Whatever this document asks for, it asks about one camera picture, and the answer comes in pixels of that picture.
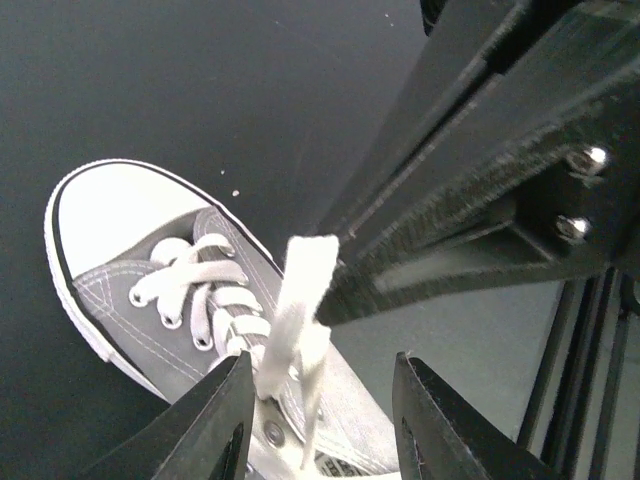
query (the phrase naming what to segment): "gray canvas sneaker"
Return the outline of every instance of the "gray canvas sneaker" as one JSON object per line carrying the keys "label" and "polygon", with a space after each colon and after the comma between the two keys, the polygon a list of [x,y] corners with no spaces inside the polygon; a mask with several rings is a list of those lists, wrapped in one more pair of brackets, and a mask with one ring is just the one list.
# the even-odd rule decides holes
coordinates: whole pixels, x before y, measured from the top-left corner
{"label": "gray canvas sneaker", "polygon": [[219,202],[120,159],[65,177],[44,228],[74,325],[102,360],[154,394],[173,403],[221,359],[251,353],[247,478],[400,479],[393,425],[314,319],[335,238],[293,238],[283,275]]}

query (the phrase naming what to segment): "bolt head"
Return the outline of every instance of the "bolt head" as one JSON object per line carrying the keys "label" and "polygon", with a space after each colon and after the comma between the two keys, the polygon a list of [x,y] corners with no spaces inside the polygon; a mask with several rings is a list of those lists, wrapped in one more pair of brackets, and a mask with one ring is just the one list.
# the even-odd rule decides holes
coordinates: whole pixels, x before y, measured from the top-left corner
{"label": "bolt head", "polygon": [[567,163],[573,171],[587,177],[595,177],[604,170],[611,156],[601,147],[587,147],[567,155]]}
{"label": "bolt head", "polygon": [[591,224],[586,218],[569,218],[558,215],[556,230],[563,240],[569,243],[581,243],[591,230]]}
{"label": "bolt head", "polygon": [[267,420],[264,422],[264,436],[274,447],[280,448],[284,445],[284,431],[276,422]]}

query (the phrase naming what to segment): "white shoelace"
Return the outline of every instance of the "white shoelace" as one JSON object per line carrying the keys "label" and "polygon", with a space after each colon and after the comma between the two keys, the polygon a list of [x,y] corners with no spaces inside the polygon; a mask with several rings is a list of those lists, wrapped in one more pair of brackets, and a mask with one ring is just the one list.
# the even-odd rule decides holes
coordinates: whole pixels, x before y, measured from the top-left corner
{"label": "white shoelace", "polygon": [[[229,259],[201,262],[198,252],[208,247],[220,249]],[[293,237],[289,241],[284,278],[271,324],[259,316],[262,306],[246,288],[248,278],[242,267],[231,260],[234,255],[233,246],[220,234],[205,235],[194,245],[179,238],[162,240],[154,248],[151,261],[164,268],[140,279],[129,298],[139,307],[157,299],[163,325],[177,329],[183,322],[189,289],[197,285],[189,327],[197,349],[207,351],[215,346],[220,357],[212,368],[229,355],[249,351],[261,400],[277,399],[295,372],[302,390],[306,442],[302,465],[291,466],[291,469],[296,478],[315,477],[318,411],[331,334],[328,327],[315,320],[315,313],[331,282],[338,240],[330,236]],[[215,288],[214,282],[231,285]],[[209,296],[217,307],[211,320],[207,313]],[[234,306],[244,307],[242,311],[249,310],[252,314],[234,316],[229,312]],[[268,337],[266,346],[253,345],[247,335]]]}

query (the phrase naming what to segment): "shoe tongue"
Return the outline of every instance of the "shoe tongue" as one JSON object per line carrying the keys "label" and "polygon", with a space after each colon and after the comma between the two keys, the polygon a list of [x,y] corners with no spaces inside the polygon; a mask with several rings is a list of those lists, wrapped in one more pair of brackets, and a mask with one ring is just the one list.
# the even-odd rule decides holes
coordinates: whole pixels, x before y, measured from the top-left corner
{"label": "shoe tongue", "polygon": [[[207,233],[220,233],[225,236],[231,235],[231,232],[228,232],[228,231],[214,232],[213,229],[210,228],[211,227],[210,219],[212,218],[211,217],[212,210],[215,210],[215,207],[202,210],[196,217],[196,220],[193,224],[194,243],[200,240]],[[222,251],[219,248],[215,248],[215,247],[203,248],[202,250],[200,250],[199,255],[200,255],[200,260],[203,262],[214,262],[216,260],[229,260],[229,257],[227,257],[224,253],[222,253]],[[212,282],[212,285],[213,285],[211,288],[212,291],[220,287],[237,287],[238,286],[236,283],[232,283],[232,282]],[[231,305],[227,307],[226,310],[234,317],[237,317],[238,315],[253,315],[253,312],[251,311],[250,308],[244,307],[242,305]]]}

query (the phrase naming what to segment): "metal eyelet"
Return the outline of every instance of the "metal eyelet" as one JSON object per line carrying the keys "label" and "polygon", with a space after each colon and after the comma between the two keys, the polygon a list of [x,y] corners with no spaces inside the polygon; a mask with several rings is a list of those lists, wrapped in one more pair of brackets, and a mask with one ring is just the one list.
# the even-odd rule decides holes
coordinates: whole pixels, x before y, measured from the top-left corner
{"label": "metal eyelet", "polygon": [[213,348],[213,338],[209,337],[208,339],[204,339],[193,337],[193,344],[201,352],[208,352]]}
{"label": "metal eyelet", "polygon": [[129,302],[136,308],[144,308],[149,305],[149,302],[143,301],[142,296],[134,288],[129,290]]}
{"label": "metal eyelet", "polygon": [[262,307],[262,305],[260,303],[256,303],[254,305],[257,308],[254,308],[251,310],[251,312],[256,316],[259,317],[262,315],[262,313],[264,312],[264,308]]}
{"label": "metal eyelet", "polygon": [[298,372],[296,367],[289,368],[289,377],[296,382],[300,380],[300,372]]}
{"label": "metal eyelet", "polygon": [[233,258],[236,256],[236,249],[231,245],[220,246],[220,251],[228,258]]}
{"label": "metal eyelet", "polygon": [[264,422],[263,431],[267,442],[269,442],[271,446],[280,448],[284,445],[284,431],[276,422],[272,420]]}
{"label": "metal eyelet", "polygon": [[182,325],[182,316],[178,317],[177,320],[172,320],[169,317],[165,317],[164,315],[160,315],[160,320],[162,321],[162,325],[169,330],[177,330]]}

